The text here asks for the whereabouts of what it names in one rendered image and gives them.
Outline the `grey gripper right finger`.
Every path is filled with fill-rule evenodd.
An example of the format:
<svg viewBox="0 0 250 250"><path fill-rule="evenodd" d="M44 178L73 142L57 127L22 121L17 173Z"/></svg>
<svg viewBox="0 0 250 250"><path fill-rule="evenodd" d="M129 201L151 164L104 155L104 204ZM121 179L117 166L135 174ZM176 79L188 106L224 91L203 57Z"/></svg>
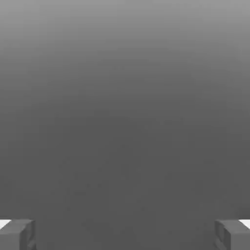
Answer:
<svg viewBox="0 0 250 250"><path fill-rule="evenodd" d="M215 250L250 250L250 219L216 220Z"/></svg>

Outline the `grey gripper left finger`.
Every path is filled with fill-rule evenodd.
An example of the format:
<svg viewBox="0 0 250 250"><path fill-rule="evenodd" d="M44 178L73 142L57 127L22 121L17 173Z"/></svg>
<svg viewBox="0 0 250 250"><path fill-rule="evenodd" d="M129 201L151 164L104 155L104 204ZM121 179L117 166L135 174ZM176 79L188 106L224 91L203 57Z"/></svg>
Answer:
<svg viewBox="0 0 250 250"><path fill-rule="evenodd" d="M37 250L33 219L0 219L0 250Z"/></svg>

